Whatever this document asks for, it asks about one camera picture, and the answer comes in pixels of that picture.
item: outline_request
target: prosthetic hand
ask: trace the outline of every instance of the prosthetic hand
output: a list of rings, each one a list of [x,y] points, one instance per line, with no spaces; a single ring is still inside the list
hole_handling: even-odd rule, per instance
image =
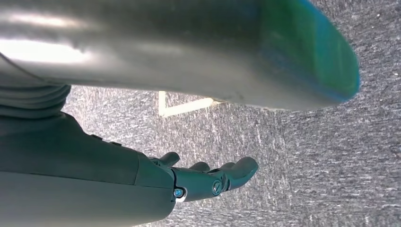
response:
[[[0,117],[0,224],[4,227],[131,227],[162,220],[176,202],[243,186],[258,165],[245,157],[210,170],[178,168],[175,152],[147,157],[87,135],[67,114]]]
[[[244,157],[237,163],[229,162],[220,168],[210,170],[205,162],[198,162],[190,168],[173,167],[180,157],[175,152],[161,158],[150,158],[157,166],[174,176],[174,197],[177,202],[213,198],[247,183],[258,169],[251,157]]]

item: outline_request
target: pipe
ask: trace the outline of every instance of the pipe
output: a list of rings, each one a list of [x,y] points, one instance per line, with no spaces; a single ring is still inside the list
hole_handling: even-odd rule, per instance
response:
[[[359,87],[352,49],[306,0],[0,0],[0,53],[49,84],[274,109],[336,105]]]

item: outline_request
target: silver tube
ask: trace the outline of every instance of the silver tube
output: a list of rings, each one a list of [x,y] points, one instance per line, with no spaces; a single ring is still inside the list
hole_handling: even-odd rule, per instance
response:
[[[278,109],[333,98],[260,55],[259,0],[0,0],[0,53],[51,83],[167,90]]]

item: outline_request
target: white tape line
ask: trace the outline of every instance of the white tape line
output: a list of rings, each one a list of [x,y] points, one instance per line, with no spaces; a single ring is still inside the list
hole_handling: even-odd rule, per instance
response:
[[[203,98],[193,102],[176,105],[172,107],[166,106],[166,92],[159,91],[159,115],[163,117],[174,116],[178,114],[184,114],[187,112],[208,108],[221,102],[217,102],[212,98]]]
[[[166,92],[159,91],[159,115],[163,116],[166,111]]]

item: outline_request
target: gray carpet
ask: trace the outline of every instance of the gray carpet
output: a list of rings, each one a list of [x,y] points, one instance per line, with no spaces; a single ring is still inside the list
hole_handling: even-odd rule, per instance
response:
[[[150,227],[401,227],[401,2],[314,0],[361,64],[358,96],[313,112],[220,104],[157,115],[157,93],[74,87],[65,111],[88,133],[149,156],[176,151],[181,166],[252,156],[243,188],[178,204]],[[169,105],[192,97],[169,93]]]

